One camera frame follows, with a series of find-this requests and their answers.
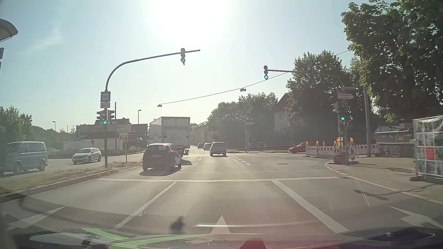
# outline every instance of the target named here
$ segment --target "sky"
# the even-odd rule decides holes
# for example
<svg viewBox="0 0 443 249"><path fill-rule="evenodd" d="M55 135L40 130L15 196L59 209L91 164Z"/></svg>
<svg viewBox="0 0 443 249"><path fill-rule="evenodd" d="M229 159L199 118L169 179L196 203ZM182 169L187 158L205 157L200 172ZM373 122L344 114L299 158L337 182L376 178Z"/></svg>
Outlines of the sky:
<svg viewBox="0 0 443 249"><path fill-rule="evenodd" d="M0 0L0 18L19 33L0 43L0 106L31 114L56 130L93 124L109 81L111 109L133 124L161 116L207 120L239 95L287 92L284 74L210 97L158 104L241 88L264 80L263 65L291 70L305 52L347 50L340 13L349 0ZM339 55L349 65L353 52ZM269 72L269 77L278 75Z"/></svg>

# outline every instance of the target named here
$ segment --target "red car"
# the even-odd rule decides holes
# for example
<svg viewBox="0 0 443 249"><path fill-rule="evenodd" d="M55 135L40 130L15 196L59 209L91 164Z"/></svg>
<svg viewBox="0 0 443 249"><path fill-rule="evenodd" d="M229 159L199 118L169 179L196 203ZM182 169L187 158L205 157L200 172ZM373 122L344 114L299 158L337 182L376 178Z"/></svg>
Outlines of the red car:
<svg viewBox="0 0 443 249"><path fill-rule="evenodd" d="M305 153L306 152L305 146L306 146L306 143L301 143L301 144L299 144L297 146L290 147L288 149L288 151L289 151L289 153L299 153L299 152Z"/></svg>

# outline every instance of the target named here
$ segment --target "sidewalk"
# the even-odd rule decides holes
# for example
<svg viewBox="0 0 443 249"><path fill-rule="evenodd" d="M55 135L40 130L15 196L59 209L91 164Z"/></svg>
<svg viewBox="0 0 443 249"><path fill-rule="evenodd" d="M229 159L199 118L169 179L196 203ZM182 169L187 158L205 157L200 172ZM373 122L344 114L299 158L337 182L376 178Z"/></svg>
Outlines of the sidewalk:
<svg viewBox="0 0 443 249"><path fill-rule="evenodd" d="M431 182L411 182L415 176L413 158L358 157L352 166L329 163L329 167L349 176L376 183L404 194L432 199L443 205L443 185Z"/></svg>

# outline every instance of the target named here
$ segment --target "silver car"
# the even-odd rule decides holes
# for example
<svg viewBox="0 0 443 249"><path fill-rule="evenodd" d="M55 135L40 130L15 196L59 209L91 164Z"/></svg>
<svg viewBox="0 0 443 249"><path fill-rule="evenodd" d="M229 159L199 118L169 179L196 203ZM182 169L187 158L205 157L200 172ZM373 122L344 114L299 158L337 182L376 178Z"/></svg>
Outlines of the silver car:
<svg viewBox="0 0 443 249"><path fill-rule="evenodd" d="M91 161L101 161L101 151L98 148L83 148L79 153L72 156L72 162L77 163L90 163Z"/></svg>

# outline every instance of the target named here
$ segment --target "fence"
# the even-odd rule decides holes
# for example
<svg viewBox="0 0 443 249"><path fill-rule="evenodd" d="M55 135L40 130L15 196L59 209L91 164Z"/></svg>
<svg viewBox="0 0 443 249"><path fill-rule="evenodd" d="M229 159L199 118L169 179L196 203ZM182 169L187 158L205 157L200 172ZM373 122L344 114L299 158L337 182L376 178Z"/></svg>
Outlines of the fence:
<svg viewBox="0 0 443 249"><path fill-rule="evenodd" d="M379 152L378 144L371 145L371 153L376 154ZM327 156L332 157L333 154L338 153L338 151L343 151L344 146L307 146L306 147L306 156ZM356 156L367 155L367 145L366 144L358 144L354 145L353 148L351 146L348 147L348 155L351 156L355 151Z"/></svg>

